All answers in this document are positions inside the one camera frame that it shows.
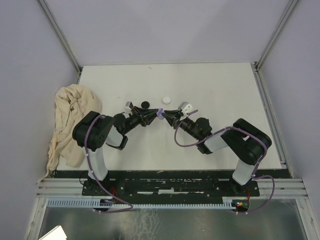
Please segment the black earbud charging case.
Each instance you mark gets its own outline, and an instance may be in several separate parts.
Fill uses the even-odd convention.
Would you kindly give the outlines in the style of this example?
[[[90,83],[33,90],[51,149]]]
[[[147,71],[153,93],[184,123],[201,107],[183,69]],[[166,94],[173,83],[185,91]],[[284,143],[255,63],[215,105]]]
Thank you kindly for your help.
[[[143,109],[148,109],[150,107],[150,103],[148,101],[143,101],[140,106]]]

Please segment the lilac earbud charging case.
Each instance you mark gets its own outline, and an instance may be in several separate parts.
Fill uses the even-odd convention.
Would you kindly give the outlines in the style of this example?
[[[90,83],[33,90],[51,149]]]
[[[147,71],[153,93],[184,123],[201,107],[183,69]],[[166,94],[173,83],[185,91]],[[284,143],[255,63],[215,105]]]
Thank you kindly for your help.
[[[164,109],[163,108],[159,108],[156,115],[157,117],[160,119],[160,120],[163,120],[164,119],[164,116],[162,115],[162,113],[164,112]]]

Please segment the white earbud charging case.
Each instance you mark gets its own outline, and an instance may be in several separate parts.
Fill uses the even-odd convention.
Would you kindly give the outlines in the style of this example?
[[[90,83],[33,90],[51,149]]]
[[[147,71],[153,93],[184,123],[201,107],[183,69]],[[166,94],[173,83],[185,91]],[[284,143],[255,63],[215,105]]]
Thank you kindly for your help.
[[[165,96],[165,97],[162,98],[162,103],[165,104],[165,105],[170,104],[171,101],[172,101],[171,98],[168,97],[168,96]]]

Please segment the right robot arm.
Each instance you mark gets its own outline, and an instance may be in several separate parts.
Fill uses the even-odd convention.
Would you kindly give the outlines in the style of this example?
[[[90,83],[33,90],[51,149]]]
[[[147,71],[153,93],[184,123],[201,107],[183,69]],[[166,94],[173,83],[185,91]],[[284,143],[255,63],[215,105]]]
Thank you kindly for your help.
[[[242,195],[247,191],[248,182],[253,179],[260,162],[271,147],[271,138],[243,118],[239,118],[231,126],[212,133],[212,127],[207,118],[200,117],[196,121],[189,118],[195,112],[183,114],[181,109],[165,110],[161,115],[175,130],[174,141],[179,147],[195,146],[205,155],[230,148],[238,157],[238,162],[232,174],[229,189],[236,196]],[[177,140],[179,129],[193,137],[196,142],[180,144]]]

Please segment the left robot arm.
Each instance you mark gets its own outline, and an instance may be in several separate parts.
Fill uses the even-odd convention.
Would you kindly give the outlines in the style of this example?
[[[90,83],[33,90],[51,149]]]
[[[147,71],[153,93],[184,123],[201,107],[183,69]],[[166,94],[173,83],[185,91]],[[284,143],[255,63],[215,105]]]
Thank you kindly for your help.
[[[144,109],[136,106],[114,116],[90,111],[76,124],[72,138],[83,149],[87,158],[88,176],[96,180],[93,189],[99,195],[106,195],[111,183],[106,180],[108,169],[104,160],[103,146],[123,150],[128,142],[127,133],[137,126],[146,127],[158,117],[158,109]]]

